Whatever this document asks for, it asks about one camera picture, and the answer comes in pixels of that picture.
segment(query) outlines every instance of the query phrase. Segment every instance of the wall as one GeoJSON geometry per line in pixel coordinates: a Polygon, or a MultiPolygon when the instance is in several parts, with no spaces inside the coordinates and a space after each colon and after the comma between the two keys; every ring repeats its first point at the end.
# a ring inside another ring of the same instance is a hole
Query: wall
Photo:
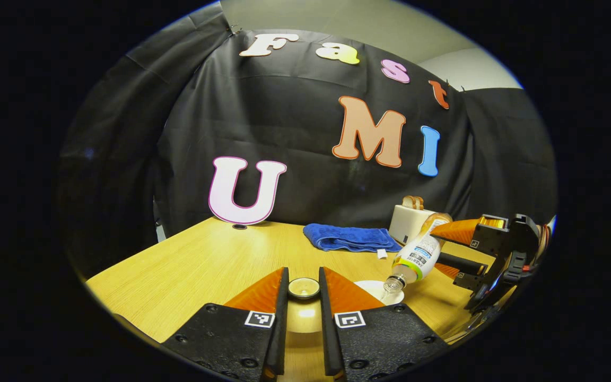
{"type": "Polygon", "coordinates": [[[452,51],[418,64],[454,89],[517,88],[522,86],[499,61],[480,48],[452,51]]]}
{"type": "Polygon", "coordinates": [[[228,22],[253,29],[299,29],[347,37],[418,64],[475,48],[470,39],[414,7],[392,0],[221,0],[228,22]]]}

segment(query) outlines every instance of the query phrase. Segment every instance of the table surface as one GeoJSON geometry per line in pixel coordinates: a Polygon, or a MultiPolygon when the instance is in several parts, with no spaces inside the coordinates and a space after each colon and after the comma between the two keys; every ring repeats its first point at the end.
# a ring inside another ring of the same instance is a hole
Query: table surface
{"type": "MultiPolygon", "coordinates": [[[[450,242],[443,252],[488,265],[494,262],[450,242]]],[[[378,259],[371,252],[321,251],[305,237],[302,225],[262,222],[237,230],[231,223],[210,218],[102,271],[86,284],[107,309],[162,343],[202,305],[224,304],[282,266],[289,267],[290,280],[317,280],[321,266],[350,281],[385,280],[394,256],[378,259]]],[[[463,309],[470,291],[452,285],[437,270],[404,292],[403,302],[443,338],[470,319],[463,309]]],[[[283,381],[331,381],[324,375],[322,333],[287,332],[284,369],[283,381]]]]}

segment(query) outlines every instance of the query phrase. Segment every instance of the folded towel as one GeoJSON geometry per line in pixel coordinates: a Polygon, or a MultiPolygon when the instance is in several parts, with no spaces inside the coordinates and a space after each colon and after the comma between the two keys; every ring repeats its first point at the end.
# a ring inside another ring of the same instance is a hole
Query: folded towel
{"type": "Polygon", "coordinates": [[[322,251],[347,249],[352,252],[376,252],[385,249],[398,252],[402,247],[385,228],[342,228],[333,225],[309,224],[303,234],[322,251]]]}

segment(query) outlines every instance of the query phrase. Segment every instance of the letter m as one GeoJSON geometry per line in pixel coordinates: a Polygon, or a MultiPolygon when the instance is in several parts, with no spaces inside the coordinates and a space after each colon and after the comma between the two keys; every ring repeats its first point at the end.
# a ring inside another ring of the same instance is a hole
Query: letter m
{"type": "Polygon", "coordinates": [[[366,102],[355,97],[341,97],[339,103],[345,109],[344,128],[341,141],[332,148],[332,153],[342,159],[356,159],[360,152],[355,148],[355,141],[360,141],[364,159],[370,160],[376,149],[376,162],[383,166],[400,167],[400,140],[402,126],[407,119],[397,111],[388,110],[378,124],[374,124],[366,102]]]}

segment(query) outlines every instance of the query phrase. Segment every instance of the white letter u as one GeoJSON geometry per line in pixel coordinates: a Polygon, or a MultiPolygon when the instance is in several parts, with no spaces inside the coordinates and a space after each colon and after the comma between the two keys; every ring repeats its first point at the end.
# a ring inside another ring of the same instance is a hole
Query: white letter u
{"type": "Polygon", "coordinates": [[[235,186],[240,171],[247,167],[247,161],[236,157],[218,157],[214,159],[214,179],[209,191],[209,208],[223,221],[237,224],[255,224],[262,222],[272,212],[277,193],[277,181],[286,172],[286,165],[271,160],[262,160],[256,164],[261,172],[259,194],[253,206],[235,204],[235,186]]]}

